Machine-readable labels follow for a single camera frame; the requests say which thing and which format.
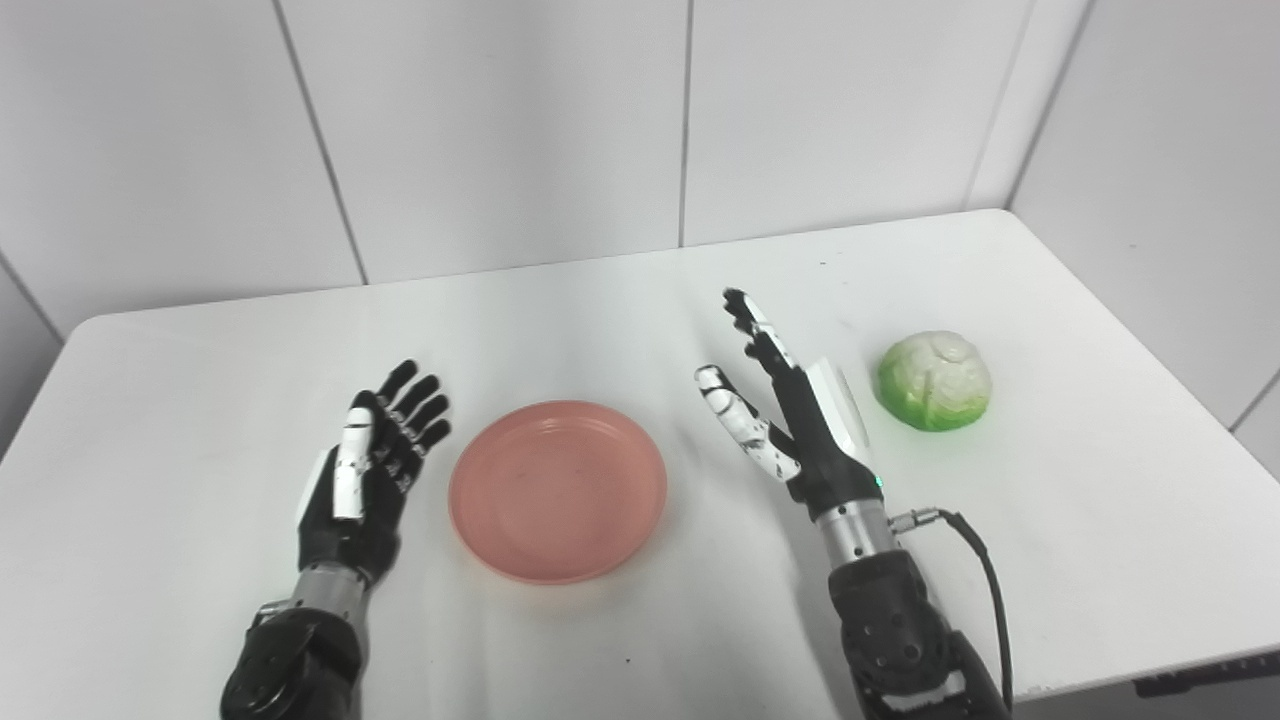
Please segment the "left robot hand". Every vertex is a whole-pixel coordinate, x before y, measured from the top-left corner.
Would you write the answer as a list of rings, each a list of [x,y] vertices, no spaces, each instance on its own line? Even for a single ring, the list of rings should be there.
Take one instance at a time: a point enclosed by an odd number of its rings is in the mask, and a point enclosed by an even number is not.
[[[401,519],[428,454],[449,433],[440,379],[413,359],[352,400],[298,523],[297,568],[340,566],[375,585],[401,550]]]

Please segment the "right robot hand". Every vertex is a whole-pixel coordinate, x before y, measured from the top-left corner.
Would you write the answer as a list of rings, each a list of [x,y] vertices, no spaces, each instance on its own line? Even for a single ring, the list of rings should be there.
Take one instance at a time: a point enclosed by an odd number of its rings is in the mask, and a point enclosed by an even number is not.
[[[717,365],[695,372],[701,398],[733,442],[773,480],[785,483],[812,520],[855,502],[884,501],[878,475],[864,459],[852,401],[838,395],[832,373],[800,366],[765,314],[739,288],[722,293],[733,328],[748,337],[744,352],[771,379],[786,423],[763,416]]]

